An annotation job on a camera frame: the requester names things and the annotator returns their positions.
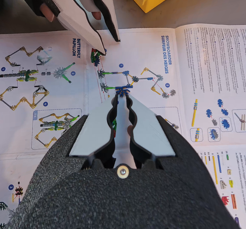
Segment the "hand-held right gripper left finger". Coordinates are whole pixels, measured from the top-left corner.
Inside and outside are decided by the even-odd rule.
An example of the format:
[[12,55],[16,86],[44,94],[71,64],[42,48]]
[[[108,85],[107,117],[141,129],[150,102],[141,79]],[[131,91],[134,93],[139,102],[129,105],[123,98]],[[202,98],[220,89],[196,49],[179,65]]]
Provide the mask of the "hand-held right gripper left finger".
[[99,159],[104,167],[114,167],[115,140],[112,122],[117,116],[118,95],[107,99],[98,107],[93,109],[75,143],[69,156],[86,158],[89,165],[94,159]]

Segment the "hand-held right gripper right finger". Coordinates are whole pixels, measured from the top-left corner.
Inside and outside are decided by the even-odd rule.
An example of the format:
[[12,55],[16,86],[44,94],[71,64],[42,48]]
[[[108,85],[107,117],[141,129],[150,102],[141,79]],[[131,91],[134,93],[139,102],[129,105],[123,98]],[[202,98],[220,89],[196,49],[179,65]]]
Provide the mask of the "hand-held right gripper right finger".
[[160,157],[174,157],[175,152],[156,114],[131,95],[127,95],[127,108],[133,125],[130,151],[136,167],[141,168],[149,159],[155,163]]

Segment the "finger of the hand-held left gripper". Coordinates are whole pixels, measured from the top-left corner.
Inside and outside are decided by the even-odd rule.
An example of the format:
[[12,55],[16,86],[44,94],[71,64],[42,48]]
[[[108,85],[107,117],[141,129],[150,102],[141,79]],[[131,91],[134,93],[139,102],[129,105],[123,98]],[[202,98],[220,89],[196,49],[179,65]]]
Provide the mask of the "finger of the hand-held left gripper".
[[[89,12],[100,11],[112,37],[116,42],[120,42],[113,0],[80,0],[80,2]],[[84,38],[84,40],[89,41],[90,34],[93,34],[95,37],[98,36],[91,28],[85,12],[80,7],[77,7],[77,24],[77,34]]]
[[106,55],[100,34],[91,26],[88,16],[75,0],[52,0],[59,9],[58,20],[84,41]]

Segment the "blue plastic connector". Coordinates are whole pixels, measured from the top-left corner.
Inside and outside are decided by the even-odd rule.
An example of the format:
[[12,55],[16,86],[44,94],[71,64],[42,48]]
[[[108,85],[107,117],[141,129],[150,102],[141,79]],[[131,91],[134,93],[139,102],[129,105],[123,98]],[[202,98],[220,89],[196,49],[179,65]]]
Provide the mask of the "blue plastic connector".
[[118,86],[115,87],[116,94],[119,95],[120,97],[123,97],[124,95],[126,96],[128,92],[130,92],[129,89],[133,88],[133,85],[127,84],[126,86]]

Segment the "person's left hand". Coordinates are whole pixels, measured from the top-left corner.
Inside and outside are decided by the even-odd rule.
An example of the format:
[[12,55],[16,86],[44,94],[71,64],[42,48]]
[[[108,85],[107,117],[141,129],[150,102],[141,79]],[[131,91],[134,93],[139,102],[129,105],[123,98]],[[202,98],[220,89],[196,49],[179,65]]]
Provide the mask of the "person's left hand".
[[53,22],[56,19],[54,13],[45,3],[42,3],[39,9],[49,22]]

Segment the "white instruction sheet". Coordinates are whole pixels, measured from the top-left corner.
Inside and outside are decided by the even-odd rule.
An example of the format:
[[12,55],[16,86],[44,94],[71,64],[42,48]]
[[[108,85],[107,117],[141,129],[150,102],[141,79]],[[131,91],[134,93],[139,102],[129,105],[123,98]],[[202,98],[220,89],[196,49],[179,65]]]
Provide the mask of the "white instruction sheet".
[[62,134],[132,95],[183,135],[245,228],[245,25],[101,30],[107,55],[72,31],[1,34],[1,228]]

